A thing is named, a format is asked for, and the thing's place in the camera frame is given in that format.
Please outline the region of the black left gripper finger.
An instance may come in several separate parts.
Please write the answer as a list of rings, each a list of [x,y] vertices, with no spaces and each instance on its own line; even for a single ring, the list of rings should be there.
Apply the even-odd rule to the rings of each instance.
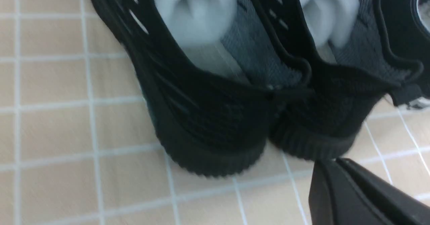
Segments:
[[[430,208],[349,158],[316,161],[308,198],[314,225],[428,225]]]

